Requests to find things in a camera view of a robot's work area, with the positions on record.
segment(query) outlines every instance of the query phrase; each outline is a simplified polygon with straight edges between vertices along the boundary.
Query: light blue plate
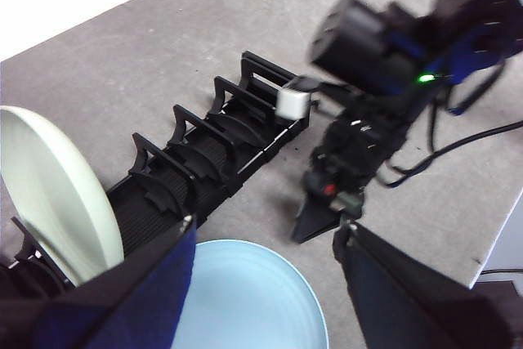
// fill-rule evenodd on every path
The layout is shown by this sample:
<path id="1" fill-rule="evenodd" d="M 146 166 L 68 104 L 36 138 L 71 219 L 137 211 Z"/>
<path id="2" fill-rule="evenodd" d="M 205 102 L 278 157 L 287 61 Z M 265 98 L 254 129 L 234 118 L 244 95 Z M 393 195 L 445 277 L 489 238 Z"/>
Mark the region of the light blue plate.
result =
<path id="1" fill-rule="evenodd" d="M 174 349 L 328 349 L 310 285 L 279 254 L 254 243 L 196 246 Z"/>

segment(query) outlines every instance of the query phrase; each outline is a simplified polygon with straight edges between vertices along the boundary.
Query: gray table surface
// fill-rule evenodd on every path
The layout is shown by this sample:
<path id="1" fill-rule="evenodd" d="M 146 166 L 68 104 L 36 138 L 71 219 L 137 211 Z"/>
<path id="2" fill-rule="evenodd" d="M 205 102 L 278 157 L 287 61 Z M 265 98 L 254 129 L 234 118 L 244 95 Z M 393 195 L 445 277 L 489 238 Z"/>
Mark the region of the gray table surface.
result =
<path id="1" fill-rule="evenodd" d="M 132 165 L 131 134 L 164 146 L 174 124 L 172 105 L 204 115 L 212 78 L 237 81 L 242 51 L 297 74 L 317 73 L 306 64 L 306 49 L 335 1 L 131 0 L 2 62 L 2 103 L 50 119 L 109 188 Z M 383 8 L 393 0 L 365 1 Z M 419 15 L 430 10 L 431 0 L 398 1 Z M 438 144 L 518 120 L 522 65 L 520 56 L 470 114 L 444 116 Z M 426 153 L 426 120 L 423 115 L 413 127 L 397 163 L 415 163 Z M 313 116 L 308 130 L 212 214 L 199 239 L 246 239 L 281 253 L 317 293 L 331 347 L 364 347 L 332 256 L 332 232 L 303 245 L 289 240 L 302 197 L 299 181 L 328 123 Z M 419 261 L 470 284 L 521 189 L 522 142 L 523 132 L 512 132 L 463 147 L 397 190 L 371 183 L 363 223 Z M 20 246 L 8 221 L 14 213 L 2 192 L 4 256 Z"/>

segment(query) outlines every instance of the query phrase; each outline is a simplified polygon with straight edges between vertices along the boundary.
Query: white plate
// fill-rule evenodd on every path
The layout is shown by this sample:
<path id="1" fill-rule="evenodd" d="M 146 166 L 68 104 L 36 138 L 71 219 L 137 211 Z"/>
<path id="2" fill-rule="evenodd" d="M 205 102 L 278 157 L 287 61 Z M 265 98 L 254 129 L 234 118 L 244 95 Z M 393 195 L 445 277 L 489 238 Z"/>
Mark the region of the white plate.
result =
<path id="1" fill-rule="evenodd" d="M 173 349 L 328 349 L 320 304 L 305 278 L 254 243 L 198 244 Z"/>
<path id="2" fill-rule="evenodd" d="M 39 114 L 0 106 L 1 170 L 27 230 L 78 285 L 123 260 L 113 209 L 73 142 Z"/>

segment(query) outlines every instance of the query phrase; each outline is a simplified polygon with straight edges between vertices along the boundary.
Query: dish rack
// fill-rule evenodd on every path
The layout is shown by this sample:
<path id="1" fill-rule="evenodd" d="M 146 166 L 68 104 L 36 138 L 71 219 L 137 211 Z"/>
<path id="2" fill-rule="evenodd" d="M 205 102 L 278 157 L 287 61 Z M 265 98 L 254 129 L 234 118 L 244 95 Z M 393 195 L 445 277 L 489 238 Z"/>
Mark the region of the dish rack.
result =
<path id="1" fill-rule="evenodd" d="M 173 107 L 176 126 L 165 148 L 132 135 L 135 162 L 107 191 L 122 236 L 123 265 L 137 249 L 184 220 L 204 224 L 214 209 L 308 127 L 308 116 L 291 122 L 275 115 L 278 88 L 295 77 L 246 51 L 239 84 L 215 77 L 215 98 L 205 118 L 180 105 Z M 34 298 L 73 289 L 23 224 L 16 217 L 12 220 L 24 233 L 9 273 L 21 294 Z M 182 237 L 184 231 L 177 233 Z"/>

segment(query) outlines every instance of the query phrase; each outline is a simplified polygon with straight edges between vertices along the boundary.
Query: green led light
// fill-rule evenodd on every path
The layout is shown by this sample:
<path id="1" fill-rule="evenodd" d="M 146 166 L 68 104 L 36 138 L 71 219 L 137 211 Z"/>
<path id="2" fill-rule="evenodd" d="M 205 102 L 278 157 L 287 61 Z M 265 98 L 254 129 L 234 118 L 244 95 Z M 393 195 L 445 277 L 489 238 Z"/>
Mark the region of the green led light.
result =
<path id="1" fill-rule="evenodd" d="M 420 75 L 420 77 L 418 78 L 418 82 L 420 82 L 420 83 L 426 83 L 426 82 L 433 81 L 434 79 L 436 79 L 436 76 L 435 76 L 435 75 L 432 75 L 432 74 L 424 74 L 424 75 Z"/>

